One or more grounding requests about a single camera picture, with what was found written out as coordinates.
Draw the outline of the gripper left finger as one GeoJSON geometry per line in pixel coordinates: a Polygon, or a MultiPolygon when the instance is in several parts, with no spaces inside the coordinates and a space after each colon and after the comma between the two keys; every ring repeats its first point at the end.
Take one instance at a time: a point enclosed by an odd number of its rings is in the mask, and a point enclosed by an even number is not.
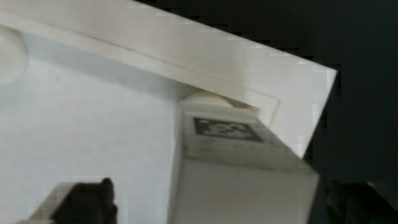
{"type": "Polygon", "coordinates": [[[19,224],[117,224],[112,179],[60,183],[19,224]]]}

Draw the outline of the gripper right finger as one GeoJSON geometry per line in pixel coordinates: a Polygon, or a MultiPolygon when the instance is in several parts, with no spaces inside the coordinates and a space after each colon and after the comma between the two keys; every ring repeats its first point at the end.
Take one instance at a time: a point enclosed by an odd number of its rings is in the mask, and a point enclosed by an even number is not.
{"type": "Polygon", "coordinates": [[[382,182],[332,182],[327,215],[327,224],[398,224],[398,189],[382,182]]]}

